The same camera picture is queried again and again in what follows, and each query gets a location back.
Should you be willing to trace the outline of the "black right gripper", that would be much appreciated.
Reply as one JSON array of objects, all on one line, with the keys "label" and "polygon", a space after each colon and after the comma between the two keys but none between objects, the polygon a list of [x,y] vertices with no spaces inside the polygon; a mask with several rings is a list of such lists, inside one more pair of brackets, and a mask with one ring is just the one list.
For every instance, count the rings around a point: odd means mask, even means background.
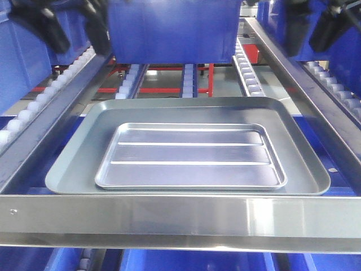
[{"label": "black right gripper", "polygon": [[[327,51],[350,27],[349,19],[360,20],[360,1],[307,1],[311,20],[318,20],[309,39],[314,51]],[[308,13],[286,13],[285,49],[289,56],[300,51],[309,31]]]}]

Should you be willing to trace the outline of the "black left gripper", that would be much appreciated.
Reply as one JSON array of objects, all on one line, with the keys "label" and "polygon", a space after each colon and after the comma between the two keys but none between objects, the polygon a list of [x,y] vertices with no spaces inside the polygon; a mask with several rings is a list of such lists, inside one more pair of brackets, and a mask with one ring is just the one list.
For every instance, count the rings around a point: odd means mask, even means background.
[{"label": "black left gripper", "polygon": [[109,1],[9,1],[8,16],[44,41],[55,53],[66,53],[70,41],[62,29],[55,11],[74,10],[83,16],[102,16]]}]

